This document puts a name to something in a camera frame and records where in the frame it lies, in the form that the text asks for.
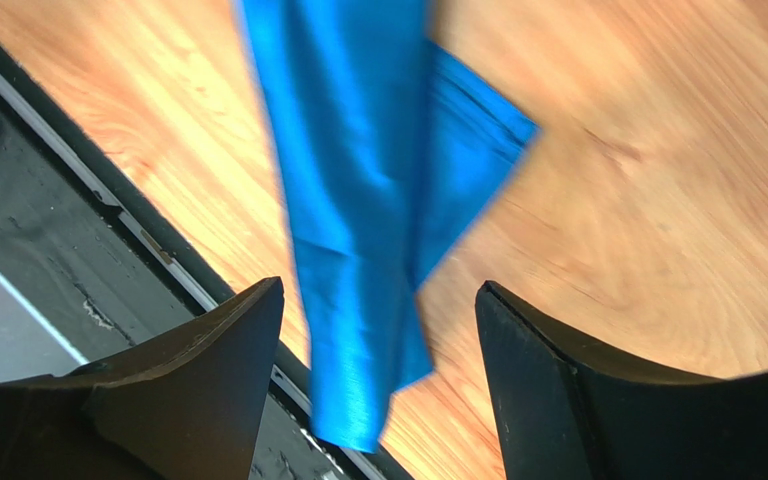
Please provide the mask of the blue cloth napkin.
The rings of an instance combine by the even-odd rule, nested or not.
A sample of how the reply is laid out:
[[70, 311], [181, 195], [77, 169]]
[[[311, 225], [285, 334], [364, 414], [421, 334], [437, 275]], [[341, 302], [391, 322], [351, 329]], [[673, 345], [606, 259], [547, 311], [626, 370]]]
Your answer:
[[429, 1], [243, 1], [310, 332], [312, 429], [372, 453], [433, 369], [415, 297], [537, 124], [431, 37]]

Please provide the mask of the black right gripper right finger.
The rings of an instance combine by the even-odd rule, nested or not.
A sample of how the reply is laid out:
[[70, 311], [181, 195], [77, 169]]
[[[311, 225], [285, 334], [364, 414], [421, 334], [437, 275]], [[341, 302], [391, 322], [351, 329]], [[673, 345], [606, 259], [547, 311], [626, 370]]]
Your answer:
[[475, 313], [508, 478], [768, 479], [768, 371], [658, 364], [494, 281]]

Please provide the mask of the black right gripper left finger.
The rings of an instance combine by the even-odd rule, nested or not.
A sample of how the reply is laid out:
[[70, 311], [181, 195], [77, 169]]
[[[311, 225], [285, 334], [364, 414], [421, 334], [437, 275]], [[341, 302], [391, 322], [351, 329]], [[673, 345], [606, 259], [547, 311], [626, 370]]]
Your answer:
[[265, 278], [138, 346], [0, 383], [0, 479], [245, 479], [284, 289]]

